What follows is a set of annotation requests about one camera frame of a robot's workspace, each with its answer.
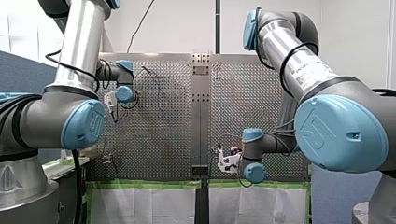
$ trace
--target black cable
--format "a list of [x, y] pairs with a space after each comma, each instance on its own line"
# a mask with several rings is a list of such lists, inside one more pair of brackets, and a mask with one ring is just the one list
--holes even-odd
[[81, 173], [81, 167], [79, 166], [77, 150], [73, 149], [72, 154], [76, 169], [76, 184], [77, 184], [77, 201], [76, 201], [76, 213], [75, 213], [74, 224], [79, 224], [79, 220], [81, 217], [81, 208], [82, 208], [82, 173]]
[[56, 52], [47, 54], [47, 55], [46, 55], [46, 59], [50, 60], [50, 61], [53, 62], [53, 63], [57, 63], [57, 64], [59, 64], [59, 65], [65, 67], [65, 68], [71, 69], [71, 70], [73, 70], [73, 71], [75, 71], [75, 72], [83, 73], [83, 74], [85, 74], [85, 75], [87, 75], [87, 76], [93, 78], [93, 79], [95, 80], [95, 82], [96, 82], [96, 89], [95, 89], [94, 92], [98, 92], [98, 91], [99, 91], [100, 83], [99, 83], [99, 79], [98, 79], [96, 76], [94, 76], [93, 74], [91, 74], [91, 73], [89, 73], [89, 72], [86, 72], [86, 71], [84, 71], [84, 70], [82, 70], [82, 69], [79, 69], [79, 68], [77, 68], [77, 67], [75, 67], [75, 66], [72, 66], [72, 65], [69, 65], [69, 64], [66, 64], [66, 63], [61, 63], [61, 62], [58, 62], [58, 61], [56, 61], [55, 59], [51, 58], [52, 56], [57, 55], [57, 54], [59, 54], [59, 53], [61, 53], [61, 49], [58, 50], [58, 51], [56, 51]]
[[120, 105], [123, 109], [126, 109], [126, 110], [133, 109], [133, 108], [134, 108], [135, 106], [137, 106], [137, 104], [139, 103], [139, 95], [138, 95], [137, 90], [134, 90], [134, 94], [136, 94], [136, 100], [134, 101], [134, 104], [133, 104], [133, 105], [131, 105], [131, 106], [125, 106], [125, 105], [123, 105], [121, 102], [119, 102], [119, 105]]
[[104, 66], [102, 63], [105, 64], [104, 71], [103, 71], [103, 76], [105, 77], [105, 80], [102, 81], [102, 88], [105, 90], [105, 89], [108, 88], [108, 86], [110, 86], [110, 81], [111, 81], [110, 78], [111, 78], [112, 71], [111, 71], [110, 65], [107, 63], [106, 60], [100, 59], [99, 61], [101, 62], [101, 68], [100, 69], [102, 69], [102, 66]]
[[286, 64], [288, 63], [289, 59], [302, 47], [305, 46], [312, 46], [315, 49], [317, 49], [316, 54], [319, 54], [319, 46], [318, 44], [314, 43], [314, 42], [304, 42], [301, 45], [295, 47], [294, 49], [292, 49], [291, 51], [289, 51], [289, 53], [286, 55], [286, 57], [283, 59], [282, 64], [280, 65], [280, 69], [279, 69], [279, 79], [280, 79], [280, 85], [282, 86], [282, 89], [285, 91], [285, 93], [287, 93], [289, 96], [293, 97], [293, 95], [291, 94], [291, 92], [288, 90], [288, 88], [285, 85], [285, 69], [286, 69]]
[[372, 89], [373, 92], [375, 93], [381, 93], [379, 95], [381, 96], [393, 96], [396, 97], [396, 91], [394, 90], [389, 90], [389, 89]]
[[7, 104], [4, 104], [0, 107], [0, 115], [2, 115], [4, 112], [6, 114], [3, 115], [3, 117], [0, 120], [0, 135], [3, 131], [4, 125], [6, 124], [6, 120], [9, 116], [9, 114], [17, 107], [18, 105], [24, 104], [27, 101], [33, 101], [39, 99], [41, 96], [36, 95], [36, 94], [29, 94], [29, 95], [23, 95], [20, 97], [17, 97], [15, 99], [10, 100], [7, 102]]
[[261, 12], [262, 8], [257, 7], [256, 8], [256, 15], [255, 15], [255, 21], [256, 21], [256, 31], [255, 31], [255, 38], [256, 38], [256, 53], [257, 56], [259, 57], [259, 61], [268, 69], [274, 70], [274, 67], [271, 65], [267, 64], [263, 59], [260, 54], [260, 43], [259, 43], [259, 13]]
[[132, 34], [131, 37], [131, 42], [129, 43], [128, 49], [126, 50], [127, 53], [129, 53], [129, 50], [131, 49], [132, 43], [134, 42], [134, 36], [139, 32], [140, 26], [142, 26], [143, 21], [145, 20], [146, 16], [149, 13], [149, 10], [151, 9], [152, 4], [154, 3], [155, 0], [152, 0], [151, 3], [148, 5], [148, 9], [145, 12], [145, 15], [142, 17], [142, 20], [139, 22], [139, 25], [137, 26], [136, 31]]

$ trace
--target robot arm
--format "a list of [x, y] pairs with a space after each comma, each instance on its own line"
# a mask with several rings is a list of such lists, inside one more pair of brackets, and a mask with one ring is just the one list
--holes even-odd
[[[93, 90], [95, 79], [117, 81], [122, 88], [116, 94], [119, 101], [136, 99], [130, 63], [107, 65], [111, 76], [97, 63], [104, 20], [112, 8], [109, 3], [116, 1], [71, 0], [67, 2], [70, 7], [63, 0], [39, 2], [52, 18], [67, 18], [67, 24], [55, 80], [42, 96], [0, 94], [0, 219], [12, 223], [57, 223], [57, 184], [48, 182], [37, 150], [82, 149], [98, 141], [105, 109]], [[31, 216], [16, 215], [42, 203], [48, 209], [35, 210]]]
[[264, 180], [263, 153], [285, 153], [286, 146], [295, 149], [296, 144], [314, 164], [331, 171], [396, 170], [391, 116], [396, 98], [336, 75], [316, 55], [317, 45], [315, 25], [304, 14], [258, 9], [247, 17], [244, 47], [256, 50], [280, 74], [285, 92], [278, 124], [294, 122], [279, 128], [295, 130], [295, 138], [244, 130], [240, 169], [252, 182]]

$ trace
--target white paper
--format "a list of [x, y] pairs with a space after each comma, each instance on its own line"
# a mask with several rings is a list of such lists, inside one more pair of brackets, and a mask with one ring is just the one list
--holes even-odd
[[0, 36], [0, 50], [10, 53], [9, 37], [7, 35]]
[[10, 36], [11, 53], [27, 58], [30, 60], [38, 60], [38, 41], [37, 35], [33, 36]]
[[37, 21], [34, 17], [21, 13], [8, 13], [10, 36], [26, 37], [37, 35]]
[[211, 188], [209, 208], [211, 224], [237, 224], [241, 188]]
[[8, 35], [8, 13], [0, 8], [0, 36]]
[[154, 224], [193, 224], [195, 189], [153, 189], [152, 205]]
[[134, 190], [95, 190], [92, 194], [91, 223], [135, 224]]

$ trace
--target pegboard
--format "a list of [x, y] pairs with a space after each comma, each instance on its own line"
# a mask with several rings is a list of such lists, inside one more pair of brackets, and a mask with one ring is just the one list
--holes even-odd
[[[271, 132], [277, 123], [282, 90], [276, 71], [261, 65], [256, 57], [212, 56], [210, 148], [221, 142], [228, 156], [230, 147], [241, 147], [238, 136], [245, 128]], [[211, 152], [210, 178], [235, 178], [217, 168], [218, 158]], [[267, 178], [277, 181], [306, 181], [308, 161], [301, 152], [289, 157], [265, 154], [262, 163]]]
[[[88, 178], [191, 179], [190, 62], [133, 62], [139, 102], [131, 110], [119, 106], [117, 124], [107, 116], [100, 154], [92, 160]], [[103, 99], [115, 89], [116, 83], [111, 82], [98, 95]]]
[[[238, 137], [226, 133], [240, 136], [244, 128], [271, 131], [276, 126], [282, 93], [278, 76], [257, 57], [211, 55], [206, 62], [209, 74], [200, 75], [210, 78], [207, 84], [193, 73], [190, 54], [106, 54], [102, 58], [134, 62], [139, 103], [130, 111], [119, 109], [119, 124], [107, 116], [105, 133], [97, 146], [99, 155], [87, 170], [90, 180], [189, 180], [197, 157], [201, 164], [209, 165], [210, 178], [236, 178], [219, 171], [212, 148], [219, 140], [224, 148], [240, 147]], [[195, 93], [201, 87], [208, 97], [204, 105], [196, 102]], [[99, 97], [103, 99], [115, 88], [116, 84], [110, 83], [99, 91]], [[205, 115], [209, 118], [201, 117], [203, 106], [207, 106]], [[113, 162], [103, 160], [108, 155]], [[264, 155], [263, 164], [271, 180], [303, 181], [308, 177], [308, 162], [301, 153], [290, 157]]]

